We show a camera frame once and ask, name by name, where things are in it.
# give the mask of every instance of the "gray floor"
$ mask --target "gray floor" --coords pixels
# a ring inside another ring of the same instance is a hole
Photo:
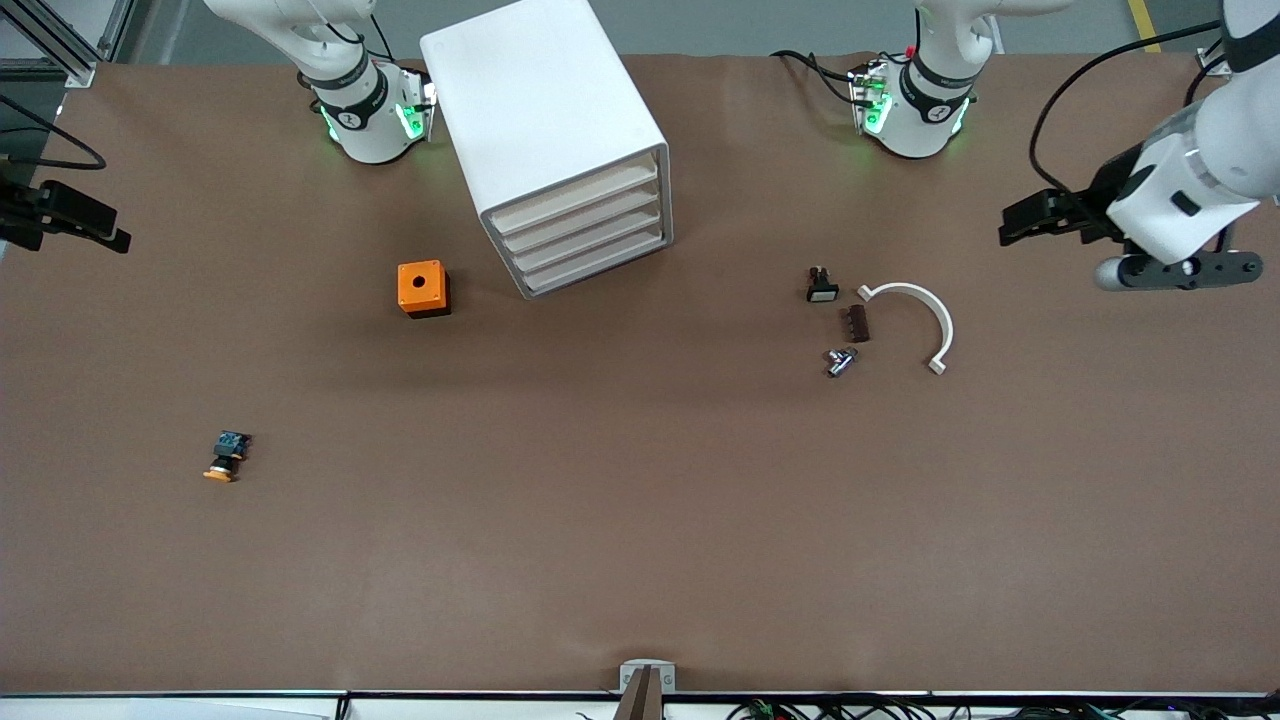
[[[378,18],[397,56],[421,58],[422,35],[508,1],[381,0]],[[169,5],[172,13],[180,3]],[[790,47],[840,55],[899,50],[914,37],[911,5],[905,0],[594,0],[591,5],[622,54],[767,55]],[[374,37],[371,27],[357,29]],[[1100,53],[1138,37],[1125,0],[1078,0],[1053,15],[1004,18],[1001,29],[1009,53]],[[155,35],[140,47],[138,60],[284,61],[266,42],[215,17],[201,0],[186,3],[180,18],[157,19]]]

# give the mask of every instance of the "metal frame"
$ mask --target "metal frame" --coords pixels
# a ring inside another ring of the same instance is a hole
[[[115,22],[115,29],[119,29],[128,15],[128,9],[125,8],[116,18],[118,4],[108,27]],[[44,0],[0,0],[0,14],[67,73],[67,87],[92,85],[95,67],[106,58]]]

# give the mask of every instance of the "metal fitting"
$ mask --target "metal fitting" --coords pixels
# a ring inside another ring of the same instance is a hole
[[[838,378],[840,375],[845,374],[845,370],[849,369],[849,365],[851,365],[855,360],[858,360],[858,351],[854,350],[852,347],[846,347],[844,350],[838,348],[828,350],[827,354],[823,355],[823,357],[827,359],[827,363],[831,363],[831,365],[827,368],[827,377]]]

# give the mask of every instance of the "electronic component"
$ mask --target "electronic component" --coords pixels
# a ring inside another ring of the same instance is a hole
[[[845,374],[849,365],[858,360],[858,351],[852,347],[828,350],[823,357],[827,360],[827,377],[838,378]]]
[[[845,328],[849,331],[850,342],[867,342],[872,338],[870,327],[867,324],[867,306],[850,305],[844,311]]]
[[[840,297],[840,286],[827,277],[827,268],[820,265],[809,268],[809,290],[804,299],[809,302],[832,302]]]
[[[209,470],[205,470],[205,477],[220,483],[234,483],[237,479],[236,470],[239,468],[239,462],[244,460],[252,439],[252,436],[244,433],[223,430],[218,436],[218,442],[214,443],[214,455],[218,457],[209,466]]]
[[[410,318],[439,318],[453,311],[449,274],[439,260],[401,265],[396,287],[401,310]]]

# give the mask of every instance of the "green led light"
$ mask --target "green led light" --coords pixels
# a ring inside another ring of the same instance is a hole
[[[404,135],[407,135],[410,140],[422,137],[422,120],[417,119],[419,113],[413,110],[413,108],[396,105],[396,114],[399,117],[401,124],[404,126]]]
[[[867,132],[872,135],[879,133],[879,131],[884,127],[884,118],[888,117],[888,111],[892,109],[893,96],[886,92],[881,96],[881,101],[867,111]]]
[[[960,109],[956,110],[956,124],[951,126],[951,135],[960,132],[960,126],[964,123],[964,111],[969,109],[969,99],[965,99]]]
[[[324,109],[324,105],[320,106],[320,117],[324,118],[324,124],[329,127],[329,138],[334,142],[342,142],[338,140],[338,131],[333,128],[333,119],[329,117],[329,111]]]

